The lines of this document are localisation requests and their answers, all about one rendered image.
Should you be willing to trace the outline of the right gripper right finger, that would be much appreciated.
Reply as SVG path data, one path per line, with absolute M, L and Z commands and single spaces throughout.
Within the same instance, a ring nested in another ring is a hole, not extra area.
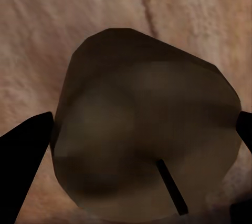
M 237 119 L 236 130 L 241 136 L 242 141 L 252 153 L 252 113 L 245 111 L 240 112 Z

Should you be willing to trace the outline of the pillar candle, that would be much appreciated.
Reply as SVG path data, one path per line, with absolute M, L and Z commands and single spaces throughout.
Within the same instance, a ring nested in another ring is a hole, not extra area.
M 237 160 L 240 98 L 217 66 L 130 28 L 73 53 L 50 150 L 78 208 L 110 221 L 188 213 Z

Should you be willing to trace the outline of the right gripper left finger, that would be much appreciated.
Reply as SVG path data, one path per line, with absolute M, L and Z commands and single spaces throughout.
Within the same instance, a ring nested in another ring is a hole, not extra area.
M 14 224 L 50 144 L 52 112 L 32 116 L 0 137 L 0 224 Z

